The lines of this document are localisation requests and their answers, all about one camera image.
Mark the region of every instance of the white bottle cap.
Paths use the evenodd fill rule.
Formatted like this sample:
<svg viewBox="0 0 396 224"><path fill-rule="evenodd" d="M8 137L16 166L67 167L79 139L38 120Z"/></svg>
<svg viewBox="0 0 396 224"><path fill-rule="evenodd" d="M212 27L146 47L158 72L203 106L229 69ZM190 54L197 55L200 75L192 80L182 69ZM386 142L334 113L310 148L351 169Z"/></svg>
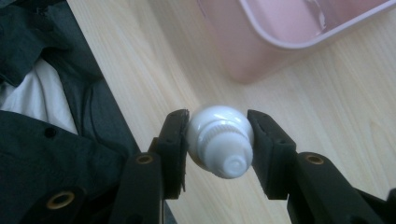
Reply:
<svg viewBox="0 0 396 224"><path fill-rule="evenodd" d="M222 178L237 178L251 164L253 131L248 120L227 106L212 106L193 117L188 129L191 157Z"/></svg>

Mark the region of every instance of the white bottle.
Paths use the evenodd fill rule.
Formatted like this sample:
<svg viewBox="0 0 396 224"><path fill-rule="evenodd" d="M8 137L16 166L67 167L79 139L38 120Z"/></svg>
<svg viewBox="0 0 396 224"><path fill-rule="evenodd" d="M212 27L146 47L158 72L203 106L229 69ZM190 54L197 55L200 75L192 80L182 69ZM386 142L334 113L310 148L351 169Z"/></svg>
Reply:
<svg viewBox="0 0 396 224"><path fill-rule="evenodd" d="M189 154L202 168L222 178L237 178L253 159L253 130L239 111L215 105L192 116L187 130Z"/></svg>

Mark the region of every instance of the white fabric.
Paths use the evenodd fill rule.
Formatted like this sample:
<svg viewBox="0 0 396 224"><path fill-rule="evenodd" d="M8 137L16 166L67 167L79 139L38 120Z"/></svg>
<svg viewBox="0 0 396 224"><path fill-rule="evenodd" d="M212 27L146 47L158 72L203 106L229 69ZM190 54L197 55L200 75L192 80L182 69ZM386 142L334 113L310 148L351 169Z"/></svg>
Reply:
<svg viewBox="0 0 396 224"><path fill-rule="evenodd" d="M12 111L77 134L56 70L39 59L17 88L0 84L0 110Z"/></svg>

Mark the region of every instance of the light wood surface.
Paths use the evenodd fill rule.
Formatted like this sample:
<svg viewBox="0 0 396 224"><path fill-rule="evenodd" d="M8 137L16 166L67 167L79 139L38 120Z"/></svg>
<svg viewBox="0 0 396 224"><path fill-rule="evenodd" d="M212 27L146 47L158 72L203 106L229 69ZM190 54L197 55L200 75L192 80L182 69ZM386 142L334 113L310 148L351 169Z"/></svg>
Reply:
<svg viewBox="0 0 396 224"><path fill-rule="evenodd" d="M143 151L168 113L230 105L268 113L354 187L382 199L396 187L395 10L244 85L229 79L195 0L68 2ZM186 186L169 202L178 223L290 223L252 169L223 180L188 158Z"/></svg>

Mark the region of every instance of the black fabric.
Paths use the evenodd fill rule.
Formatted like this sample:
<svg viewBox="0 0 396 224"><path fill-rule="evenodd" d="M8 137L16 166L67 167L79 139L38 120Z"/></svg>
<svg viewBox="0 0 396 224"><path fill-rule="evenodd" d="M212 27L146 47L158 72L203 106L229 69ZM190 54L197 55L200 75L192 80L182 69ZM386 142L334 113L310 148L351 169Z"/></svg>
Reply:
<svg viewBox="0 0 396 224"><path fill-rule="evenodd" d="M7 224L52 189L80 186L92 196L114 186L139 151L67 3L32 10L34 1L24 2L29 8L0 9L0 81L18 86L42 57L60 76L78 135L0 111L0 223Z"/></svg>

